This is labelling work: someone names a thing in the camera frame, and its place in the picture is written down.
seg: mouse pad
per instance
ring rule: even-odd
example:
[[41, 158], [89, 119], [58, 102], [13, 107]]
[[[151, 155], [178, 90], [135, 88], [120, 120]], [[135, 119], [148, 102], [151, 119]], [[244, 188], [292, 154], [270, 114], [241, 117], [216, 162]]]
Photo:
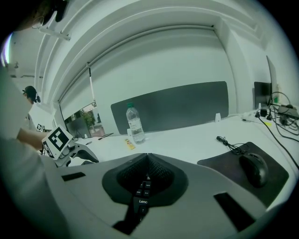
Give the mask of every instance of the mouse pad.
[[[261, 150], [254, 143], [248, 142], [246, 144], [249, 146], [248, 153], [255, 153], [262, 156], [267, 163], [269, 178], [268, 182], [261, 188], [255, 188], [249, 183], [243, 168], [239, 163], [240, 155], [234, 155], [232, 152], [227, 152], [213, 158], [200, 160], [197, 164], [220, 172], [254, 194], [266, 207], [269, 207], [282, 190], [289, 178], [289, 174], [279, 163], [277, 163], [271, 156]], [[240, 148], [242, 150], [248, 149], [246, 145], [242, 145]]]

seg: cap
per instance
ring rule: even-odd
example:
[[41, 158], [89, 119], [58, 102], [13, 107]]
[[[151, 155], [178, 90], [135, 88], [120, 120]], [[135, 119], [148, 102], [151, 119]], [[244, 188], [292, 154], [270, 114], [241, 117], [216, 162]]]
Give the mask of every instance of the cap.
[[128, 106], [128, 108], [132, 108], [132, 107], [134, 107], [134, 104], [132, 102], [130, 102], [130, 103], [127, 103], [127, 106]]
[[27, 97], [32, 99], [32, 101], [36, 102], [36, 89], [33, 86], [27, 86], [25, 90], [23, 90], [24, 93], [27, 94]]

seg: bottle label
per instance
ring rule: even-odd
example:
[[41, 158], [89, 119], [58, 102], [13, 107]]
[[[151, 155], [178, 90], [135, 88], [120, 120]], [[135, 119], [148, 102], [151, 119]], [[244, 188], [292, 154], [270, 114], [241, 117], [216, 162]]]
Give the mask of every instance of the bottle label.
[[129, 121], [128, 123], [129, 123], [131, 130], [138, 130], [138, 129], [142, 128], [140, 119], [135, 119], [135, 120]]

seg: gray acoustic panel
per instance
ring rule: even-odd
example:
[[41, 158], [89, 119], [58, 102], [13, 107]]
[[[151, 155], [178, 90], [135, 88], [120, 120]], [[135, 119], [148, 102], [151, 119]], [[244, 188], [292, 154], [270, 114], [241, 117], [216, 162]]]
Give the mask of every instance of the gray acoustic panel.
[[127, 103], [138, 110], [144, 132], [203, 124], [215, 114], [228, 116], [228, 87], [225, 81], [189, 84], [129, 98], [111, 105], [120, 134], [129, 128]]

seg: roller blind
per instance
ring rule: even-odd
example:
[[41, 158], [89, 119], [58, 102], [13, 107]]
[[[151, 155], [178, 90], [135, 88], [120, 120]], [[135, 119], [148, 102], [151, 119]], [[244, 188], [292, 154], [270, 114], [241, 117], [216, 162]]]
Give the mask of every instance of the roller blind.
[[63, 118], [70, 117], [92, 102], [93, 96], [90, 87], [89, 72], [86, 70], [60, 101]]

